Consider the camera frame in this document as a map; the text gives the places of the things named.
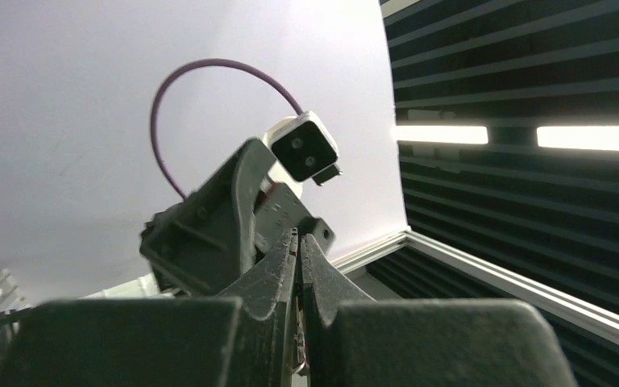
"machinery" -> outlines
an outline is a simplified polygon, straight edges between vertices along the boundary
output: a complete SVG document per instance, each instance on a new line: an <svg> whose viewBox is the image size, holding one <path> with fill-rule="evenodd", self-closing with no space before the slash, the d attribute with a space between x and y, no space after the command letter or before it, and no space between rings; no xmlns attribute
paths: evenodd
<svg viewBox="0 0 619 387"><path fill-rule="evenodd" d="M524 302L374 302L333 268L336 235L299 195L340 174L338 149L296 112L146 224L140 251L176 297L1 314L0 387L575 385Z"/></svg>

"tube light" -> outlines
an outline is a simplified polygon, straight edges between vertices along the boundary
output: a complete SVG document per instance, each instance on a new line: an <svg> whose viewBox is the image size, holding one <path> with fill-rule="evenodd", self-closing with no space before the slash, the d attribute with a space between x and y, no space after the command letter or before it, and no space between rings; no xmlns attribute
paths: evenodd
<svg viewBox="0 0 619 387"><path fill-rule="evenodd" d="M547 148L619 151L619 127L539 127L538 144Z"/></svg>
<svg viewBox="0 0 619 387"><path fill-rule="evenodd" d="M417 143L487 144L486 127L398 126L393 130L397 141Z"/></svg>

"white backdrop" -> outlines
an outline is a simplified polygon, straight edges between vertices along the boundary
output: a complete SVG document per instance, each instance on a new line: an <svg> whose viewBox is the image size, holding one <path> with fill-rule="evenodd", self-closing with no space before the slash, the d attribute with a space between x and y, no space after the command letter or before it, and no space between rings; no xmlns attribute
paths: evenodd
<svg viewBox="0 0 619 387"><path fill-rule="evenodd" d="M158 85L185 62L270 73L334 135L343 176L305 185L332 257L405 225L377 0L0 1L0 268L33 302L147 273L143 222L177 202L148 140ZM197 188L247 137L292 114L263 82L204 69L168 92L165 162Z"/></svg>

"black cable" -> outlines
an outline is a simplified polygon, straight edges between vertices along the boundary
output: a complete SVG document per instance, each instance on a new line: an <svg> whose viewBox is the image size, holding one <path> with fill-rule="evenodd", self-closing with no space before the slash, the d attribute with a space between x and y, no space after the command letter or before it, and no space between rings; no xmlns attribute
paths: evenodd
<svg viewBox="0 0 619 387"><path fill-rule="evenodd" d="M184 64L180 68L174 70L174 72L171 73L169 77L167 77L167 79L164 80L164 82L162 82L162 85L160 85L160 88L156 92L156 96L153 99L153 106L151 108L151 146L153 147L153 155L156 157L156 162L158 163L158 167L160 167L160 171L162 171L164 178L167 179L167 182L174 188L174 190L184 200L186 199L186 194L184 193L183 190L181 190L181 188L179 188L179 185L177 185L177 183L174 181L174 178L169 173L167 168L164 166L164 161L162 160L162 157L160 157L160 150L158 148L158 139L157 139L158 110L160 108L160 103L162 102L162 98L165 92L167 91L167 88L172 83L174 83L174 81L176 81L178 77L181 77L182 75L184 75L185 73L191 70L202 69L204 67L213 67L213 66L227 67L229 69L237 69L237 70L241 70L246 73L249 73L255 77L258 77L262 81L267 82L267 84L269 84L276 91L278 91L279 94L281 94L284 98L286 98L286 101L288 101L290 106L293 107L297 115L300 115L302 113L302 108L300 108L300 105L297 103L295 98L293 98L293 96L288 92L288 90L284 88L284 86L282 86L274 78L250 66L249 64L244 64L241 62L237 62L235 60L212 58L212 59L196 60L194 62Z"/></svg>

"curved cable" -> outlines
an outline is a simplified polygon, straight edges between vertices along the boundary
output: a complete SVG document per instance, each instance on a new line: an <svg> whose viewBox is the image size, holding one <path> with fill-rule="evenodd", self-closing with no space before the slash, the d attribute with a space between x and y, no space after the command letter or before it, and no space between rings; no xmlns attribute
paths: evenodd
<svg viewBox="0 0 619 387"><path fill-rule="evenodd" d="M151 146L153 148L153 155L156 157L156 162L164 178L167 179L167 182L184 200L186 199L186 193L184 193L184 191L179 188L179 185L174 181L174 177L172 177L172 174L169 173L167 167L165 167L164 165L162 157L160 156L160 149L158 148L157 139L158 110L160 109L160 104L162 103L162 98L164 97L167 88L172 83L174 83L174 81L176 81L178 77L181 77L182 75L186 74L191 70L213 66L236 69L258 77L262 81L267 82L267 84L273 87L276 91L278 91L279 94L281 94L286 99L286 101L288 101L288 103L293 108L293 110L295 110L295 113L297 115L300 115L302 113L302 108L300 108L300 104L297 103L295 98L288 92L288 90L284 88L284 86L281 85L281 83L279 83L276 79L272 78L266 73L263 73L262 71L250 66L249 64L244 64L235 60L211 58L196 60L194 62L184 64L180 68L174 70L174 72L169 74L169 77L167 77L167 79L162 82L162 85L160 85L160 88L156 92L156 96L153 98L153 106L151 108Z"/></svg>

